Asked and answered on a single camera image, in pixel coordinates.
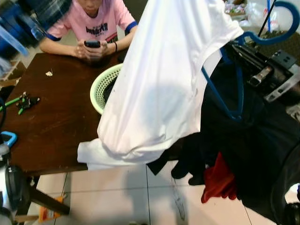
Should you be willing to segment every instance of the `green plastic basket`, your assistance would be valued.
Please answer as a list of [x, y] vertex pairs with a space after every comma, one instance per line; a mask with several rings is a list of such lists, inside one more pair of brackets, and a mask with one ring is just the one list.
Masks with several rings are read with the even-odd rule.
[[110, 82], [119, 75], [123, 63], [108, 68], [102, 72], [93, 82], [90, 88], [90, 101], [98, 113], [102, 115], [105, 107], [103, 92]]

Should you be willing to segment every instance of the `bracelet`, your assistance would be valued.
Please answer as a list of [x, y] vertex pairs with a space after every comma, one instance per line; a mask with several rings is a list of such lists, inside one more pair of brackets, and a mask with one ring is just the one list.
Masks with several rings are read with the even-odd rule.
[[114, 44], [116, 45], [116, 50], [115, 50], [115, 53], [118, 51], [118, 45], [116, 42], [114, 42]]

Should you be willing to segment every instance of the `hanging white garment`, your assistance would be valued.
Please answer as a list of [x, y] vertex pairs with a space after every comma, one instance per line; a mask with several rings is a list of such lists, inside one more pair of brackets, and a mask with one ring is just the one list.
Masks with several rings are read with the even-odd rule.
[[156, 160], [200, 131], [206, 80], [219, 49], [243, 31], [222, 0], [149, 0], [105, 106], [98, 139], [80, 143], [89, 169]]

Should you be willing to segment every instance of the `wooden stool leg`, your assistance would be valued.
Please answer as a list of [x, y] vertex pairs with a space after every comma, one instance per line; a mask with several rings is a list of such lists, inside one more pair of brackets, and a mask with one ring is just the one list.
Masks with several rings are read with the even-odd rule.
[[56, 201], [43, 192], [36, 190], [34, 187], [29, 187], [29, 192], [32, 202], [44, 206], [62, 215], [69, 214], [70, 207], [66, 206], [65, 204]]
[[37, 220], [38, 216], [27, 216], [27, 215], [19, 215], [15, 217], [15, 221], [18, 223], [23, 223], [26, 221], [33, 221], [33, 220]]

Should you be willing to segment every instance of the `grout line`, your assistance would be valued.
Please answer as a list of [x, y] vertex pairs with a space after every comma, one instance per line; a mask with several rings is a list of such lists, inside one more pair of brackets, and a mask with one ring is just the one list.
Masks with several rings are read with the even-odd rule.
[[247, 213], [247, 216], [248, 216], [248, 219], [249, 219], [249, 221], [250, 221], [250, 224], [252, 225], [252, 222], [251, 222], [250, 216], [249, 216], [249, 214], [248, 214], [248, 211], [247, 211], [247, 209], [246, 209], [245, 206], [244, 206], [244, 208], [245, 208], [245, 211], [246, 211], [246, 213]]
[[67, 176], [68, 176], [68, 173], [66, 173], [65, 182], [64, 182], [64, 186], [62, 187], [61, 195], [64, 194], [64, 189], [65, 189], [65, 185], [66, 185], [66, 181], [67, 181]]
[[41, 192], [43, 192], [46, 195], [50, 195], [50, 196], [52, 196], [52, 195], [61, 195], [61, 192], [44, 192], [42, 190], [41, 190]]
[[122, 190], [139, 190], [146, 189], [147, 187], [131, 187], [131, 188], [117, 188], [117, 189], [105, 189], [105, 190], [86, 190], [86, 191], [68, 191], [66, 194], [70, 193], [88, 193], [88, 192], [102, 192], [102, 191], [122, 191]]
[[147, 178], [147, 197], [148, 197], [149, 225], [151, 225], [150, 202], [149, 202], [149, 185], [148, 185], [148, 172], [147, 172], [147, 166], [146, 166], [146, 178]]
[[[176, 180], [175, 180], [175, 184], [179, 188], [194, 188], [194, 187], [201, 186], [201, 185], [195, 185], [195, 186], [192, 186], [192, 185], [179, 185], [179, 184], [176, 183]], [[173, 185], [170, 184], [170, 185], [163, 185], [163, 186], [153, 186], [153, 187], [149, 187], [149, 188], [172, 188], [172, 187], [173, 187]]]

